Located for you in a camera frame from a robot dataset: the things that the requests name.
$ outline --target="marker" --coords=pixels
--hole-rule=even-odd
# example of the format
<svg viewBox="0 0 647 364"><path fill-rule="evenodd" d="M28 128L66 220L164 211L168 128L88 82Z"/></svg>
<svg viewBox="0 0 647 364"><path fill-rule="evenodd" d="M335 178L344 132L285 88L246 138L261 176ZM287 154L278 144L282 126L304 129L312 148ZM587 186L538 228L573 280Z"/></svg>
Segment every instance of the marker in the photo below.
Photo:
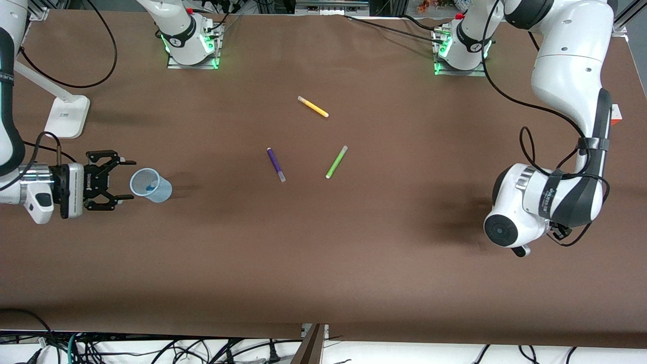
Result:
<svg viewBox="0 0 647 364"><path fill-rule="evenodd" d="M276 174L279 175L279 179L281 182L287 181L285 179L285 176L283 175L283 171L281 170L281 166L276 160L276 157L274 156L274 152L272 152L272 148L267 148L267 155L270 156L270 161L272 161L272 165L274 165L274 170L276 171Z"/></svg>
<svg viewBox="0 0 647 364"><path fill-rule="evenodd" d="M328 113L322 110L319 106L313 104L312 102L309 102L308 100L304 99L303 97L299 96L297 100L303 102L307 107L315 110L318 112L321 116L323 117L328 117Z"/></svg>
<svg viewBox="0 0 647 364"><path fill-rule="evenodd" d="M334 170L337 169L337 166L339 165L339 162L342 161L342 158L344 158L344 154L346 154L346 151L348 150L347 146L344 146L342 148L342 151L339 152L339 155L337 155L337 159L334 160L333 165L330 167L328 170L328 173L325 174L325 177L330 179L330 177L333 176Z"/></svg>

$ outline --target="black cable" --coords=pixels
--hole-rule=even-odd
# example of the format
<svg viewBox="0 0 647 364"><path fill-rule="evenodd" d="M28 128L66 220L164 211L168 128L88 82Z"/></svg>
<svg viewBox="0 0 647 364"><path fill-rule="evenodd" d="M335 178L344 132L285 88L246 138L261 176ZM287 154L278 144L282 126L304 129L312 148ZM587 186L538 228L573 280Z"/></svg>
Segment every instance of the black cable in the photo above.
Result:
<svg viewBox="0 0 647 364"><path fill-rule="evenodd" d="M487 344L487 345L485 345L485 346L483 347L483 349L481 350L481 353L479 354L479 357L478 357L478 358L476 358L476 360L475 360L474 364L480 364L480 363L481 363L481 360L483 360L483 356L485 355L485 352L486 352L489 348L490 348L490 344Z"/></svg>
<svg viewBox="0 0 647 364"><path fill-rule="evenodd" d="M489 25L490 25L490 20L492 19L492 16L494 15L494 11L496 10L496 8L497 8L497 6L499 5L499 2L500 2L500 1L501 1L501 0L496 0L496 2L494 3L494 6L492 7L492 10L490 11L490 15L489 15L489 17L488 17L488 19L487 19L487 22L485 23L485 28L483 29L483 40L481 40L481 61L482 61L482 63L483 63L483 72L485 73L485 78L487 78L488 82L490 82L490 85L491 85L491 86L492 86L492 87L493 87L493 88L494 88L494 89L495 89L495 90L496 90L496 91L497 91L501 96L503 96L503 97L507 98L508 100L510 100L510 101L512 101L512 102L514 102L515 104L519 104L519 105L527 106L528 108L533 108L533 109L537 109L537 110L546 111L547 113L551 113L551 114L553 114L553 115L559 116L560 118L562 118L562 119L566 120L566 121L567 121L567 122L568 122L568 123L569 123L569 124L570 124L570 125L571 125L575 130L576 130L576 131L577 131L577 134L579 134L579 135L580 135L580 137L584 138L584 137L585 137L585 135L584 135L584 133L582 133L582 130L580 129L580 127L579 127L579 126L577 126L577 124L575 124L575 122L574 122L573 120L571 120L571 118L569 118L568 116L566 116L566 115L564 115L564 114L560 113L559 111L555 111L555 110L553 110L553 109L545 108L545 107L543 107L543 106L539 106L539 105L529 104L528 102L524 102L524 101L521 101L521 100L517 100L516 98L513 98L513 97L511 97L511 96L508 96L508 94L506 94L505 92L503 92L503 91L502 91L502 90L501 90L501 89L500 89L500 88L499 88L499 87L494 83L494 81L492 81L492 78L490 77L490 74L489 74L489 72L487 71L487 66L485 65L485 46L486 46L485 40L486 40L486 35L487 35L487 29L488 29L488 27L489 27Z"/></svg>
<svg viewBox="0 0 647 364"><path fill-rule="evenodd" d="M182 351L180 351L180 352L176 353L175 357L173 358L173 364L176 364L176 363L180 360L180 358L182 357L182 355L186 355L186 357L187 357L187 358L188 358L188 356L189 356L189 355L193 355L193 356L195 356L196 358L199 358L203 363L206 363L207 361L209 361L209 358L207 358L207 359L205 360L202 356L199 356L199 355L197 355L196 353L194 353L194 352L192 352L192 351L191 351L191 348L192 348L192 347L194 347L194 346L196 346L196 345L198 345L199 343L204 343L204 340L203 340L203 339L201 339L201 340L197 340L197 341L196 341L196 342L194 342L193 344L189 345L187 348L182 349Z"/></svg>
<svg viewBox="0 0 647 364"><path fill-rule="evenodd" d="M417 34L412 34L412 33L403 32L402 30L399 30L399 29L394 29L394 28L385 27L384 25L377 24L377 23L372 23L372 22L370 22L370 21L366 21L366 20L363 20L363 19L357 19L357 18L352 17L352 16L348 16L348 15L342 15L342 16L343 16L343 17L346 17L346 18L348 18L348 19L350 19L350 20L353 20L353 21L359 21L360 23L364 23L364 24L368 24L368 25L373 25L374 27L378 27L378 28L382 28L382 29L390 30L390 31L392 31L392 32L396 32L396 33L404 34L405 36L411 36L411 37L414 37L414 38L418 38L418 39L422 39L422 40L427 40L427 41L430 41L430 42L432 42L432 43L438 43L438 44L441 44L441 43L443 42L443 41L441 41L441 40L431 39L431 38L425 38L425 37L423 37L423 36L419 36L419 35L417 35Z"/></svg>
<svg viewBox="0 0 647 364"><path fill-rule="evenodd" d="M26 141L23 141L23 143L25 143L25 145L29 145L29 146L36 146L36 144L34 144L34 143L32 143L32 142L26 142ZM50 148L50 147L48 147L48 146L42 146L42 145L41 145L41 146L39 146L38 148L42 148L42 149L44 149L44 150L51 150L52 152L56 152L56 149L54 149L54 148ZM69 155L69 154L67 154L67 153L65 153L65 152L63 152L63 151L61 151L61 154L62 154L62 155L64 155L67 159L69 159L69 160L70 160L70 161L72 161L73 163L76 163L76 160L75 160L74 158L72 158L72 156L71 156L71 155Z"/></svg>
<svg viewBox="0 0 647 364"><path fill-rule="evenodd" d="M108 27L108 24L105 22L105 19L101 15L99 10L96 8L96 6L94 4L92 4L92 1L90 1L90 0L86 0L86 1L87 1L88 4L90 4L92 9L94 9L94 12L96 12L96 15L99 17L99 19L101 19L101 22L104 24L105 29L108 31L108 35L110 35L110 40L113 42L113 48L115 49L115 59L113 60L113 66L112 66L112 68L110 68L110 71L108 72L108 74L105 77L103 77L100 81L97 81L97 82L95 82L93 84L89 84L89 85L72 85L72 84L68 84L68 83L63 82L63 81L59 81L59 80L55 79L54 77L51 77L50 75L48 75L44 71L42 71L40 68L38 68L34 64L34 62L32 62L32 60L29 59L29 57L27 56L27 53L25 52L25 48L20 47L20 50L19 50L20 53L22 53L23 57L25 57L25 60L27 61L27 63L29 63L29 65L31 65L38 73L42 74L45 78L49 79L50 81L56 82L57 84L61 84L63 86L67 86L67 87L72 87L72 88L75 88L75 89L87 89L87 88L94 87L94 86L97 86L97 85L100 85L100 84L104 83L108 78L110 78L110 76L113 75L113 72L115 71L115 67L117 66L117 43L115 41L115 36L113 35L113 32L110 30L110 27Z"/></svg>
<svg viewBox="0 0 647 364"><path fill-rule="evenodd" d="M29 310L24 310L22 308L0 308L0 313L2 312L23 313L25 315L29 315L35 318L40 323L40 325L42 325L45 328L45 330L51 337L52 341L57 342L56 338L54 337L54 331L49 327L49 325L45 322L45 320L43 320L39 315L36 315L34 312L31 312Z"/></svg>
<svg viewBox="0 0 647 364"><path fill-rule="evenodd" d="M46 131L41 132L39 137L42 137L42 135L44 135L45 133L47 133L47 132ZM34 157L35 157L36 153L38 152L38 147L34 148L34 151L35 151L35 153L34 153ZM29 316L35 318L43 326L43 328L45 328L45 330L47 331L46 336L49 337L52 340L51 345L56 349L56 359L58 361L58 364L61 364L61 356L60 356L60 353L58 352L58 350L61 348L61 342L56 339L56 333L54 332L54 330L52 330L49 327L49 325L45 322L45 320L43 320L39 315L36 315L34 312L31 312L29 310L24 310L22 308L0 308L0 313L2 313L2 312L23 313L25 315L29 315Z"/></svg>
<svg viewBox="0 0 647 364"><path fill-rule="evenodd" d="M573 355L573 352L577 349L577 347L572 347L570 350L568 350L568 355L566 356L566 363L565 364L570 364L571 363L571 355Z"/></svg>
<svg viewBox="0 0 647 364"><path fill-rule="evenodd" d="M56 135L54 135L54 134L50 133L49 131L41 131L41 133L40 133L40 134L38 134L38 137L36 138L36 143L35 143L35 145L34 145L34 151L33 151L33 153L32 153L31 158L29 159L29 162L27 163L27 166L25 166L25 169L24 169L22 172L20 172L20 173L18 174L18 176L16 176L16 178L14 178L13 180L11 180L11 182L9 182L9 183L7 183L6 185L4 185L4 186L0 187L0 191L4 191L4 190L8 189L8 188L9 188L9 187L11 187L14 183L16 183L16 182L20 181L20 179L22 179L22 178L25 176L25 174L27 174L27 172L29 172L29 171L32 169L32 166L33 166L33 165L34 165L34 163L36 162L36 156L38 155L38 149L40 148L41 140L42 140L42 138L43 138L44 136L46 136L46 135L50 135L51 137L53 137L53 138L54 138L54 140L56 141L56 144L57 144L59 147L61 146L61 141L60 141L60 140L58 140L58 138L56 137ZM23 313L27 313L28 315L35 315L33 312L31 312L31 311L26 311L26 310L23 310Z"/></svg>
<svg viewBox="0 0 647 364"><path fill-rule="evenodd" d="M288 339L288 340L277 340L277 341L273 341L272 343L274 343L274 344L283 344L283 343L300 343L300 342L302 342L302 341L303 341L303 340L301 340L301 339ZM247 349L241 350L241 351L239 351L239 352L236 352L236 353L232 354L231 356L228 356L227 358L225 358L225 360L223 360L223 362L225 362L225 363L226 363L228 360L233 359L233 358L234 358L234 356L237 356L237 355L239 355L239 354L242 354L242 353L244 353L244 352L248 352L248 351L251 351L251 350L254 350L254 349L258 349L258 348L266 347L266 346L268 346L268 345L270 345L270 343L263 343L263 344L258 344L258 345L254 346L254 347L251 347L251 348L247 348Z"/></svg>
<svg viewBox="0 0 647 364"><path fill-rule="evenodd" d="M427 27L426 25L422 24L421 22L417 21L414 17L409 16L407 14L403 14L400 16L403 19L409 19L410 21L413 22L413 24L416 24L418 27L423 28L424 30L431 30L433 32L433 27Z"/></svg>
<svg viewBox="0 0 647 364"><path fill-rule="evenodd" d="M264 2L261 2L259 0L253 0L253 2L257 3L258 5L265 5L265 6L270 6L270 5L274 4L274 1L275 0L269 1L268 3L264 3Z"/></svg>
<svg viewBox="0 0 647 364"><path fill-rule="evenodd" d="M155 364L155 362L162 356L162 354L170 349L171 347L175 346L175 343L177 343L179 340L173 340L170 343L168 343L162 350L160 350L157 355L153 358L153 361L151 361L151 364Z"/></svg>
<svg viewBox="0 0 647 364"><path fill-rule="evenodd" d="M206 31L207 31L207 32L211 32L212 30L216 29L217 27L220 27L222 24L224 24L224 23L225 23L225 20L227 20L227 17L228 17L228 16L229 16L229 13L226 13L226 14L225 14L225 17L223 18L223 20L220 20L220 23L218 23L218 24L216 24L216 25L212 26L211 28L208 28Z"/></svg>
<svg viewBox="0 0 647 364"><path fill-rule="evenodd" d="M534 38L534 34L532 32L528 32L528 35L530 36L530 39L532 40L532 44L534 44L534 47L539 51L539 45L537 44L537 40Z"/></svg>
<svg viewBox="0 0 647 364"><path fill-rule="evenodd" d="M501 90L501 89L500 89L500 88L499 88L499 87L498 87L498 86L497 86L497 85L492 81L492 79L491 79L491 77L490 77L490 74L489 74L489 73L488 73L488 71L487 71L487 66L485 65L485 39L486 39L486 35L487 35L487 29L488 29L488 27L489 27L489 25L490 25L490 20L492 19L492 16L494 15L494 11L496 10L496 8L497 8L497 6L499 5L499 2L500 2L500 1L501 1L501 0L496 0L496 2L494 3L494 5L492 6L492 10L490 11L490 15L488 16L487 22L485 23L485 28L483 29L483 39L481 40L481 62L483 63L483 72L485 73L485 77L487 78L488 82L490 82L490 85L491 85L491 86L492 86L492 87L493 87L493 88L494 88L494 89L495 89L499 94L501 94L502 96L504 96L504 97L505 97L505 98L507 98L508 100L510 100L510 101L512 101L512 102L514 102L514 103L516 103L516 104L519 104L519 105L527 106L527 107L529 107L529 108L533 108L533 109L539 109L539 110L542 110L542 111L546 111L546 112L548 112L548 113L551 113L551 114L553 114L553 115L559 116L559 117L563 118L564 120L566 120L566 121L567 121L567 122L568 122L568 123L569 123L569 124L570 124L570 125L571 125L575 130L576 130L576 131L577 131L577 133L580 135L580 137L581 137L581 138L586 137L586 136L584 135L584 133L582 132L582 130L580 129L580 127L579 127L579 126L577 126L577 124L575 124L575 122L574 122L573 120L571 120L569 117L567 117L566 115L564 115L564 114L562 114L562 113L560 113L560 112L558 112L558 111L555 111L555 110L552 110L552 109L549 109L549 108L545 108L545 107L543 107L543 106L537 106L537 105L529 104L529 103L527 103L527 102L519 101L519 100L517 100L517 99L515 99L515 98L512 98L512 97L508 96L508 94L504 93L504 92L503 92L503 91L502 91L502 90ZM524 131L524 129L525 129L526 131L528 131L528 134L529 134L529 137L530 137L530 140L531 140L531 144L532 144L532 158L530 158L530 156L528 155L528 153L527 153L527 151L526 151L526 149L525 149L525 146L523 145L523 131ZM532 135L531 135L531 133L530 133L530 129L528 129L528 127L525 127L525 126L524 126L524 127L521 129L521 133L520 133L519 139L520 139L520 144L521 144L521 150L522 150L522 152L523 152L524 156L526 157L526 159L528 159L528 162L530 162L530 164L531 164L533 167L535 167L535 169L537 169L537 171L539 171L539 172L541 172L541 173L543 173L543 174L545 174L545 175L549 176L550 174L549 174L548 172L546 172L543 168L540 168L540 167L535 163L535 161L534 161L534 142L533 142L533 140L532 140ZM577 172L577 173L564 174L563 178L564 178L564 179L571 179L571 178L576 178L576 177L588 177L588 178L597 179L597 180L599 180L599 181L603 182L603 183L605 184L605 186L606 186L606 189L605 189L605 191L604 191L604 196L602 197L602 204L604 204L604 203L606 202L607 197L609 196L609 192L611 191L611 185L609 184L609 182L608 182L606 179L604 179L604 178L603 178L603 177L601 177L601 176L598 176L598 175L595 175L595 174L583 173L584 171L586 171L586 170L587 170L587 168L588 168L588 166L589 166L589 164L590 164L590 157L591 157L591 153L590 153L590 151L589 151L588 149L586 150L586 153L587 153L587 158L586 158L586 162L585 162L585 165L584 165L584 167L582 168L582 170L581 170L581 171L579 171L579 172ZM560 164L559 164L559 165L561 166L562 164L564 164L564 163L565 163L565 162L566 162L570 157L572 157L572 155L573 155L573 154L574 154L574 153L569 154L565 159L563 159L563 160L560 162ZM592 224L592 222L591 222L591 223L588 223L588 224L584 227L584 229L582 229L582 232L577 236L577 238L575 238L572 242L570 242L570 243L568 243L568 244L561 244L561 243L560 243L560 242L558 242L557 240L553 239L553 237L552 237L552 236L550 236L550 235L548 235L548 234L547 234L547 235L549 236L549 238L551 238L551 239L552 239L554 242L556 242L557 244L559 244L559 245L561 245L561 246L564 246L564 247L569 247L569 246L575 245L577 242L579 242L579 241L580 241L580 239L582 239L582 237L586 234L586 232L587 232L587 231L589 230L589 228L591 227L591 224Z"/></svg>
<svg viewBox="0 0 647 364"><path fill-rule="evenodd" d="M240 343L243 339L240 338L235 338L235 339L229 339L227 341L227 344L225 344L220 350L218 350L217 353L215 353L215 356L209 361L208 364L214 364L218 359L220 359L221 356L225 354L227 350L231 350L232 347Z"/></svg>
<svg viewBox="0 0 647 364"><path fill-rule="evenodd" d="M530 351L532 352L532 358L526 355L526 353L523 351L523 345L519 345L519 352L523 355L524 358L528 359L532 364L539 364L537 362L537 354L534 352L534 348L532 345L528 345L530 347Z"/></svg>
<svg viewBox="0 0 647 364"><path fill-rule="evenodd" d="M15 336L16 339L15 340L0 341L0 345L14 344L14 343L18 344L21 340L34 339L36 337L40 337L40 336L22 336L22 337L19 337L17 335L9 335L9 336Z"/></svg>

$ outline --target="metal frame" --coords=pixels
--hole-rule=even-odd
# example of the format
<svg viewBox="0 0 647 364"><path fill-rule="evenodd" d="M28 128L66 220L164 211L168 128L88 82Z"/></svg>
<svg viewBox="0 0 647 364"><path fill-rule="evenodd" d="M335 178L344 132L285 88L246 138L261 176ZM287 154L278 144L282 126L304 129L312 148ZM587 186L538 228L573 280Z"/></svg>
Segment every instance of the metal frame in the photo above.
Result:
<svg viewBox="0 0 647 364"><path fill-rule="evenodd" d="M390 15L402 15L406 12L406 7L409 6L409 0L391 0L393 4L393 13Z"/></svg>
<svg viewBox="0 0 647 364"><path fill-rule="evenodd" d="M274 9L276 0L254 0L254 2L256 2L259 14L276 14Z"/></svg>
<svg viewBox="0 0 647 364"><path fill-rule="evenodd" d="M622 30L646 6L647 0L633 0L625 9L618 11L618 15L613 20L613 28L616 31Z"/></svg>
<svg viewBox="0 0 647 364"><path fill-rule="evenodd" d="M29 20L43 21L50 9L66 9L69 4L70 0L28 0Z"/></svg>

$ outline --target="purple marker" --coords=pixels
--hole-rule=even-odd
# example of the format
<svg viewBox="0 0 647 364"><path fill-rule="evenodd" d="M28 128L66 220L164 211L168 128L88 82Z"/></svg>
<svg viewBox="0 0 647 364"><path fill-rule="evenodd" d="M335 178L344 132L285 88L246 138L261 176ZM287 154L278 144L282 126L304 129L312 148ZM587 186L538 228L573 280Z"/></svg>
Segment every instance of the purple marker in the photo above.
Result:
<svg viewBox="0 0 647 364"><path fill-rule="evenodd" d="M283 175L283 171L281 170L281 166L279 163L276 161L276 157L274 156L274 152L272 152L272 148L267 148L267 155L270 156L270 160L272 161L272 164L274 165L274 170L276 171L276 174L279 175L279 179L281 182L285 182L285 176Z"/></svg>

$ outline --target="white lamp base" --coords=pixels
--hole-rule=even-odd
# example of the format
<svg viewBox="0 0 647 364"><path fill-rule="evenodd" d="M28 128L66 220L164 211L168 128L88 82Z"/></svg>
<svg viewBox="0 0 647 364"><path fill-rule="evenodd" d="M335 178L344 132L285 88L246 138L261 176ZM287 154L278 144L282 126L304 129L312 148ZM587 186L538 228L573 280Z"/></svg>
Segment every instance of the white lamp base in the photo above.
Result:
<svg viewBox="0 0 647 364"><path fill-rule="evenodd" d="M45 131L62 139L73 139L81 135L85 117L90 109L90 99L73 95L68 102L56 98L49 112Z"/></svg>

